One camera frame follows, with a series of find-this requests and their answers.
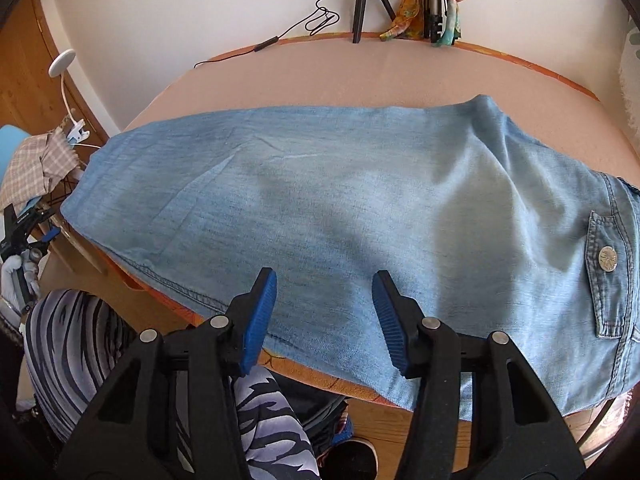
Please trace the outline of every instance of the striped leggings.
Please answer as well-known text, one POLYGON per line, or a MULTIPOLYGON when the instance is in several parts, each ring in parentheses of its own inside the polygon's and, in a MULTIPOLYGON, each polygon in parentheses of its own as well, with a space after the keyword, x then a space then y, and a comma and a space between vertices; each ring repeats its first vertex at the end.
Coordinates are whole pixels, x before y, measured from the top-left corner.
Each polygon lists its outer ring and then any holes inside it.
MULTIPOLYGON (((54 290, 34 307, 24 334, 27 367, 42 413, 62 442, 135 337, 107 303, 87 292, 54 290)), ((193 470, 186 385, 182 372, 176 386, 178 457, 193 470)), ((308 437, 270 372, 252 368, 234 381, 233 392, 252 478, 318 480, 308 437)))

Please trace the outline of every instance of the hand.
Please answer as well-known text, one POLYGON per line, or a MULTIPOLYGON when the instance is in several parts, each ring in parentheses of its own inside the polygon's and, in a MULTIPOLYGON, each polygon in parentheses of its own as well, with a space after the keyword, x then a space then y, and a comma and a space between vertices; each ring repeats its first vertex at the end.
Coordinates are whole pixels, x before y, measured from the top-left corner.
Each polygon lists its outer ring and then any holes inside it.
POLYGON ((9 256, 2 264, 0 271, 0 292, 11 308, 18 314, 23 314, 18 302, 18 294, 20 291, 15 290, 13 274, 18 269, 24 271, 24 279, 27 282, 29 292, 37 299, 40 299, 40 284, 38 283, 38 264, 30 260, 29 250, 25 250, 21 256, 9 256))

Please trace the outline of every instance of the black shoe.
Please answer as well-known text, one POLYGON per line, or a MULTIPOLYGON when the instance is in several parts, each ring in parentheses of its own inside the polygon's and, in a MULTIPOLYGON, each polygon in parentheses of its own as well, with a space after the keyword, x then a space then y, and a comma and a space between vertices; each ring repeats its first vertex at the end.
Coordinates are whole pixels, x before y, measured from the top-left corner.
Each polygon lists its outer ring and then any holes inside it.
POLYGON ((375 480, 378 456, 373 444, 361 438, 350 438, 331 448, 322 467, 322 480, 375 480))

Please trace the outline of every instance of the plaid fabric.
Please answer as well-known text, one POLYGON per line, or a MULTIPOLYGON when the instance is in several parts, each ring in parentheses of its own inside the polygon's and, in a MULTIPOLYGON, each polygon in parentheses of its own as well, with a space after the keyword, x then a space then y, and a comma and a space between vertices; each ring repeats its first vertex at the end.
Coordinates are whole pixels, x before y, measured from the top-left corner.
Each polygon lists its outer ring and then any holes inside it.
POLYGON ((62 132, 24 139, 4 174, 0 210, 13 203, 16 214, 20 214, 29 200, 51 192, 78 165, 78 154, 62 132))

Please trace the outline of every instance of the black clamp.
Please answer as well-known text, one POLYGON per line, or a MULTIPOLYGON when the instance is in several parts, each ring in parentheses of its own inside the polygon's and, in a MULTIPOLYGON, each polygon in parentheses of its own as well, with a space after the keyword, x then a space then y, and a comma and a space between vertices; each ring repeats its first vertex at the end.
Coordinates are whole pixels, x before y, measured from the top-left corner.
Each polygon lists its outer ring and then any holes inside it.
POLYGON ((251 292, 223 316, 162 336, 142 332, 118 361, 60 454, 64 480, 251 480, 230 378, 257 363, 276 300, 276 273, 263 268, 251 292), (177 455, 177 374, 188 371, 194 473, 177 455))
POLYGON ((457 334, 424 317, 386 270, 371 290, 393 365, 420 378, 396 479, 575 480, 585 471, 556 405, 507 334, 457 334), (468 467, 452 473, 460 372, 473 374, 471 448, 468 467))
MULTIPOLYGON (((21 256, 25 250, 29 250, 32 259, 39 261, 49 249, 49 243, 55 238, 60 229, 55 227, 49 231, 42 240, 29 242, 29 236, 35 227, 49 219, 55 211, 53 209, 40 209, 31 207, 20 218, 16 218, 13 204, 4 208, 4 240, 0 242, 0 258, 5 262, 9 256, 21 256)), ((35 304, 36 298, 30 293, 27 281, 24 279, 24 269, 20 267, 15 274, 15 293, 18 297, 18 307, 21 311, 29 310, 35 304)))

